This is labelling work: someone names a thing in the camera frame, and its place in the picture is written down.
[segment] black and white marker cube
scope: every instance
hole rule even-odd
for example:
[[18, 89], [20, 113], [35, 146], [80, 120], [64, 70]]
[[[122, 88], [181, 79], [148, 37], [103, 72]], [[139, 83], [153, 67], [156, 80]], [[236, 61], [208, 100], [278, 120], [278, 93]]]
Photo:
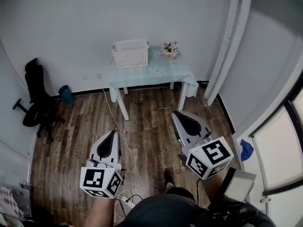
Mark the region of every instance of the black and white marker cube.
[[232, 159], [232, 150], [225, 138], [220, 137], [190, 149], [186, 165], [205, 180], [224, 170]]
[[82, 167], [80, 188], [92, 197], [113, 199], [122, 180], [114, 168]]

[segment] wooden floor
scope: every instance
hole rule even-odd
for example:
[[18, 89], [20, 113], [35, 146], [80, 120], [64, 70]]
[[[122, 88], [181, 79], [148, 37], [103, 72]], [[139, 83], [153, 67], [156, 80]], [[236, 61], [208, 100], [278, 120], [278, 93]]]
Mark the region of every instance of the wooden floor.
[[[196, 98], [186, 98], [184, 110], [206, 119], [208, 125], [219, 136], [224, 136], [236, 154], [231, 130], [222, 108], [216, 99], [208, 107], [203, 98], [204, 89], [199, 88]], [[181, 146], [176, 140], [171, 125], [170, 114], [177, 108], [180, 87], [129, 90], [124, 96], [129, 112], [129, 121], [124, 121], [117, 103], [107, 97], [112, 113], [122, 128], [129, 144], [137, 170], [144, 181], [140, 181], [133, 166], [130, 154], [124, 145], [122, 167], [127, 169], [122, 190], [130, 190], [143, 198], [165, 192], [163, 172], [171, 169], [175, 183], [191, 191], [196, 198], [197, 177], [182, 166], [178, 153]], [[53, 126], [54, 142], [46, 140], [46, 132], [37, 139], [31, 171], [31, 204], [49, 210], [56, 223], [67, 222], [81, 227], [93, 202], [93, 198], [79, 188], [80, 168], [85, 166], [91, 145], [104, 133], [115, 129], [104, 93], [76, 96], [72, 105], [58, 99], [55, 102], [58, 114], [66, 120]], [[239, 165], [234, 159], [233, 167]], [[202, 186], [199, 187], [200, 206], [208, 206], [209, 201]], [[116, 213], [123, 215], [120, 206]], [[115, 215], [115, 222], [122, 219]]]

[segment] window frame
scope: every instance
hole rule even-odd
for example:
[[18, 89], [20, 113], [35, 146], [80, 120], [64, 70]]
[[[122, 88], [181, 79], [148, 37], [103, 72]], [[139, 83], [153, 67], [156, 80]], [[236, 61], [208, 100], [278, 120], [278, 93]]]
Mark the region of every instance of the window frame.
[[[303, 152], [303, 123], [301, 121], [301, 118], [293, 104], [293, 101], [296, 99], [296, 97], [299, 95], [299, 93], [303, 90], [303, 72], [301, 73], [300, 77], [296, 81], [293, 88], [290, 90], [290, 92], [287, 94], [286, 98], [279, 104], [279, 106], [274, 110], [274, 112], [259, 126], [257, 127], [250, 135], [250, 138], [254, 138], [257, 132], [259, 132], [275, 115], [278, 113], [278, 111], [285, 107], [286, 112], [288, 113], [291, 122], [294, 126], [295, 133], [298, 137], [299, 144], [301, 146], [301, 152]], [[275, 187], [267, 188], [265, 186], [265, 190], [263, 191], [263, 196], [273, 195], [277, 193], [286, 192], [289, 190], [292, 190], [294, 188], [303, 186], [303, 176], [300, 176], [294, 180], [291, 180], [287, 183], [280, 184]]]

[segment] plastic storage basket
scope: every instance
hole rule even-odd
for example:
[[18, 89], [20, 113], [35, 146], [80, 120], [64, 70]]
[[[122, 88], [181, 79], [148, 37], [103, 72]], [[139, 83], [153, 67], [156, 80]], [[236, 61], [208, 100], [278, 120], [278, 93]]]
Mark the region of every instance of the plastic storage basket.
[[148, 41], [145, 39], [116, 42], [112, 48], [118, 69], [147, 66]]

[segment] white table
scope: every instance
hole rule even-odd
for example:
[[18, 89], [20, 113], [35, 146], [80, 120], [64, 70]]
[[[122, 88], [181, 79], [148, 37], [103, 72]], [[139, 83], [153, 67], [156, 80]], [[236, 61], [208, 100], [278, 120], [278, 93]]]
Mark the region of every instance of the white table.
[[196, 96], [199, 84], [185, 65], [180, 53], [175, 59], [167, 59], [160, 55], [160, 47], [150, 47], [148, 53], [147, 67], [118, 69], [116, 63], [112, 65], [109, 78], [110, 97], [112, 102], [118, 101], [125, 120], [129, 120], [129, 116], [120, 93], [122, 87], [125, 94], [128, 94], [128, 87], [169, 82], [170, 89], [173, 89], [174, 82], [180, 81], [182, 90], [178, 104], [179, 110], [183, 109], [186, 97]]

